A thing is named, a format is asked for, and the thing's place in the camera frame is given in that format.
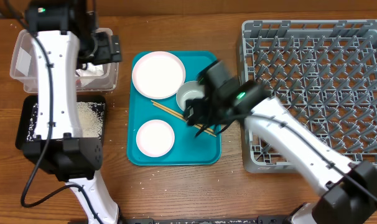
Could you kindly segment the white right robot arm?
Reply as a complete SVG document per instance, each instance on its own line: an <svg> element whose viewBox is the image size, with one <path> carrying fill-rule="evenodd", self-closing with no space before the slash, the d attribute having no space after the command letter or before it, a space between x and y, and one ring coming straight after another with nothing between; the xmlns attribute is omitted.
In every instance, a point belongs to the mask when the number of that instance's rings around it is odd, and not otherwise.
<svg viewBox="0 0 377 224"><path fill-rule="evenodd" d="M239 121L270 144L307 180L320 199L303 203L283 223L364 223L377 211L377 170L368 161L355 164L325 145L254 80L240 83L222 61L197 78L201 98L185 99L184 118L201 131Z"/></svg>

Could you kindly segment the large white pink-rimmed plate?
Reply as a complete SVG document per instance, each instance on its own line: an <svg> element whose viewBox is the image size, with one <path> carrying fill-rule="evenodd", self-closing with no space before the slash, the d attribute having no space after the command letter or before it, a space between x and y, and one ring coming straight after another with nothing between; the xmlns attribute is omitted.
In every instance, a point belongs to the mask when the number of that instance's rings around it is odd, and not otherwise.
<svg viewBox="0 0 377 224"><path fill-rule="evenodd" d="M177 93L184 84L183 62L170 52L155 51L142 56L133 66L132 81L143 96L162 100Z"/></svg>

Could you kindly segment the small pink bowl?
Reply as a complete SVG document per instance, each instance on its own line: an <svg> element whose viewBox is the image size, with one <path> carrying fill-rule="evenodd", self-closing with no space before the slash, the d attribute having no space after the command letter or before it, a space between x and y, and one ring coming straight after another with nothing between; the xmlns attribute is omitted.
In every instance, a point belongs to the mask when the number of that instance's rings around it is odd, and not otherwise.
<svg viewBox="0 0 377 224"><path fill-rule="evenodd" d="M162 157L173 147L175 133L163 120L153 119L145 122L137 131L136 144L148 157Z"/></svg>

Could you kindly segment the grey bowl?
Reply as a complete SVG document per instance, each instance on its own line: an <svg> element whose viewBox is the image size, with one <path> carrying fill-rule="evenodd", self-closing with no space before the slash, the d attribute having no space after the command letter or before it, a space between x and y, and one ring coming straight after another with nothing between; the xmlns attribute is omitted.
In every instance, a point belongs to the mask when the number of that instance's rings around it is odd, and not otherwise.
<svg viewBox="0 0 377 224"><path fill-rule="evenodd" d="M205 87L200 85L198 81L190 81L184 83L176 93L176 102L178 107L184 111L186 101L194 98L203 98L205 96Z"/></svg>

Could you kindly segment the leftover white rice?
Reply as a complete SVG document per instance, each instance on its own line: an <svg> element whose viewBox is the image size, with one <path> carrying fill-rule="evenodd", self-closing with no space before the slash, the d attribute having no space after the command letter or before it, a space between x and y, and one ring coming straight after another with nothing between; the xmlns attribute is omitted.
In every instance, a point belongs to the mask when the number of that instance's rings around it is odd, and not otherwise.
<svg viewBox="0 0 377 224"><path fill-rule="evenodd" d="M34 140L34 129L36 126L38 103L34 103L27 128L26 141ZM77 103L78 117L84 138L98 137L103 135L103 121L105 120L105 103L82 102Z"/></svg>

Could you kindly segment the white napkin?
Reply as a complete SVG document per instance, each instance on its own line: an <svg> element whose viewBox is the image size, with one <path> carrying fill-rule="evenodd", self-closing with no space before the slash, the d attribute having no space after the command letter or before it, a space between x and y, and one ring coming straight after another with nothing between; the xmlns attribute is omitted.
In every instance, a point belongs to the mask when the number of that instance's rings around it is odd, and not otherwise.
<svg viewBox="0 0 377 224"><path fill-rule="evenodd" d="M75 71L75 75L78 77L77 83L81 87L87 86L94 81L94 79L90 79L90 77L100 77L104 75L103 65L93 65L89 63L86 70L78 69Z"/></svg>

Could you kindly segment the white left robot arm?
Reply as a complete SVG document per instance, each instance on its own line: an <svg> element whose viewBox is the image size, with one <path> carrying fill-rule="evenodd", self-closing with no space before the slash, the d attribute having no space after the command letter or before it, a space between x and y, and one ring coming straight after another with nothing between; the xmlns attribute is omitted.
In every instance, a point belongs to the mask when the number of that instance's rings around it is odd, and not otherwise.
<svg viewBox="0 0 377 224"><path fill-rule="evenodd" d="M118 37L98 32L86 1L31 1L21 24L33 39L38 79L34 140L22 146L24 156L73 191L89 223L122 223L100 172L103 145L83 135L75 80L79 68L120 62Z"/></svg>

